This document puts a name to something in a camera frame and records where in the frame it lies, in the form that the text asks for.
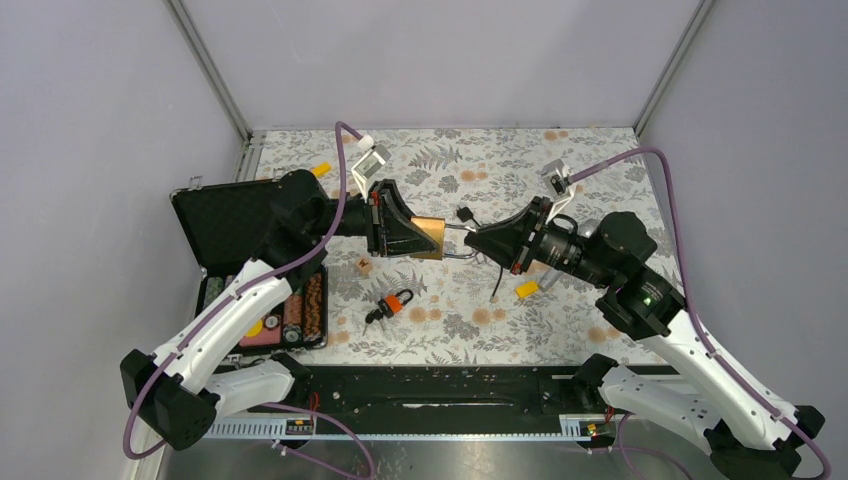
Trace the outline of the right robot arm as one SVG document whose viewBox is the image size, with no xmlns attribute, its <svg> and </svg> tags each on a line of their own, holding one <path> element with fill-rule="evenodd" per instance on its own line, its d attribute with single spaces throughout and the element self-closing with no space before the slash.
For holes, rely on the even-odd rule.
<svg viewBox="0 0 848 480">
<path fill-rule="evenodd" d="M 540 262 L 599 289 L 595 305 L 603 318 L 695 389 L 683 395 L 595 354 L 573 386 L 583 410 L 609 405 L 653 422 L 704 452 L 729 479 L 794 477 L 799 450 L 820 432 L 823 415 L 783 400 L 721 350 L 684 295 L 649 267 L 656 243 L 634 213 L 610 213 L 583 233 L 571 217 L 553 215 L 550 200 L 537 197 L 464 242 L 514 274 Z"/>
</svg>

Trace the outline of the large brass padlock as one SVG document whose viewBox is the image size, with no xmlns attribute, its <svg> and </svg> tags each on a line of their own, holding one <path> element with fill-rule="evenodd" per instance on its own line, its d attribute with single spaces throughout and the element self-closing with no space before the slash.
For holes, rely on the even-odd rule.
<svg viewBox="0 0 848 480">
<path fill-rule="evenodd" d="M 423 216 L 413 216 L 411 218 L 411 222 L 436 244 L 435 250 L 416 252 L 410 255 L 411 258 L 438 261 L 444 259 L 468 260 L 476 256 L 478 253 L 475 249 L 462 253 L 445 248 L 445 238 L 448 231 L 453 230 L 464 233 L 475 233 L 477 231 L 476 226 L 448 223 L 443 218 Z"/>
</svg>

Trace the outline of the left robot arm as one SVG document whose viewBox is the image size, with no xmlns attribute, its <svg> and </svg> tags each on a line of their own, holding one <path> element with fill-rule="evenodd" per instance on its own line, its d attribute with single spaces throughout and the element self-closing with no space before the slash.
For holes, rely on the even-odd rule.
<svg viewBox="0 0 848 480">
<path fill-rule="evenodd" d="M 412 221 L 394 181 L 372 185 L 364 195 L 333 199 L 316 176 L 291 171 L 275 183 L 267 233 L 229 286 L 180 333 L 145 354 L 133 350 L 120 364 L 130 416 L 126 454 L 136 420 L 164 445 L 184 450 L 217 418 L 278 403 L 296 411 L 309 401 L 310 385 L 282 357 L 217 373 L 219 364 L 256 322 L 308 282 L 335 236 L 363 237 L 374 256 L 435 253 L 438 242 Z"/>
</svg>

